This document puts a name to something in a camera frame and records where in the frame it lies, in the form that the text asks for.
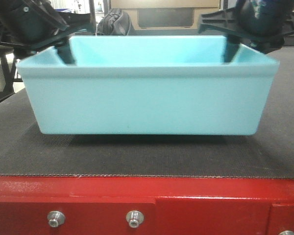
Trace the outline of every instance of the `metal frame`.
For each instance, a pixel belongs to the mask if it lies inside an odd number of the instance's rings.
[[[138,229],[125,216],[140,211]],[[66,222],[48,226],[60,211]],[[294,180],[0,177],[0,235],[278,235],[294,231]]]

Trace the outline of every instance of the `plastic bin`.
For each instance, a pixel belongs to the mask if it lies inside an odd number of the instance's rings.
[[[17,64],[46,134],[251,135],[279,63],[223,36],[74,36]]]

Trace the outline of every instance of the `screw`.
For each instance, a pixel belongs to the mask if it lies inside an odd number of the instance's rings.
[[[282,233],[280,233],[279,235],[294,235],[293,231],[284,231]]]
[[[249,45],[250,45],[251,47],[255,48],[255,47],[258,46],[258,43],[256,43],[256,42],[251,42]]]
[[[130,211],[126,215],[126,220],[131,228],[136,229],[144,221],[144,215],[139,211]]]
[[[51,211],[47,216],[48,224],[52,228],[57,228],[61,224],[64,224],[65,216],[62,212]]]

